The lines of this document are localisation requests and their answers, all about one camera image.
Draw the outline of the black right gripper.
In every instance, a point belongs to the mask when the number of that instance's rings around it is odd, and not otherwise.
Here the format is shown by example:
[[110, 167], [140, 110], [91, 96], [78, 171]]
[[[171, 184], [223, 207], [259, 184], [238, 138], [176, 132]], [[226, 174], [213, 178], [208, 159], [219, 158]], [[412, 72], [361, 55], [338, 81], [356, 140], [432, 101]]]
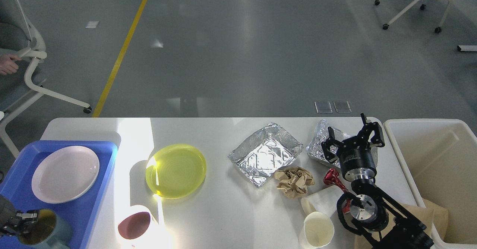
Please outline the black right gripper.
[[[348, 138], [341, 142], [335, 138], [334, 129], [329, 126], [328, 137], [321, 143], [326, 161], [332, 164], [339, 159], [341, 173], [349, 182], [358, 179], [373, 180], [377, 170], [371, 148], [385, 146], [380, 124], [368, 120], [364, 113], [360, 116], [363, 126], [357, 138]], [[335, 147], [337, 151], [332, 152], [331, 147]]]

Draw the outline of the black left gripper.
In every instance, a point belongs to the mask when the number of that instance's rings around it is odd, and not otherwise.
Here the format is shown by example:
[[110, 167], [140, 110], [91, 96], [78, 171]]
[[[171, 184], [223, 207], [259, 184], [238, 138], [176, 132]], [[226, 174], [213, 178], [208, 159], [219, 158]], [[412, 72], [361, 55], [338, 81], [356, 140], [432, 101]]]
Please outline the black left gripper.
[[3, 236], [22, 236], [30, 233], [36, 226], [39, 210], [22, 213], [5, 196], [0, 195], [0, 228]]

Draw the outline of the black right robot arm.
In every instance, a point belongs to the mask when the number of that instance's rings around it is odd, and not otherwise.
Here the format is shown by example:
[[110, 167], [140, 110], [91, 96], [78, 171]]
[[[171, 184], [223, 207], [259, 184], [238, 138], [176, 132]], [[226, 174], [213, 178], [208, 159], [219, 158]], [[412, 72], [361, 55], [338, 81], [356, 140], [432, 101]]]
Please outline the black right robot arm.
[[373, 249], [429, 249], [433, 239], [426, 225], [380, 189], [376, 183], [373, 147], [384, 147], [382, 127], [361, 114], [362, 129], [350, 138], [337, 140], [334, 129], [321, 143], [325, 159], [339, 161], [324, 176], [326, 185], [339, 187], [343, 194], [336, 203], [339, 221], [349, 232], [363, 236]]

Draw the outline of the person hand on chair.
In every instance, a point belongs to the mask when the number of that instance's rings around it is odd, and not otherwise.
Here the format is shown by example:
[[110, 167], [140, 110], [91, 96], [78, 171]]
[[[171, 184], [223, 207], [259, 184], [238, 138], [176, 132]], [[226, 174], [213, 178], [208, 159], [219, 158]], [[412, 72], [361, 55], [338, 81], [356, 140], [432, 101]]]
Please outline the person hand on chair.
[[6, 76], [16, 73], [19, 69], [16, 62], [21, 60], [22, 58], [15, 54], [2, 54], [0, 56], [0, 74]]

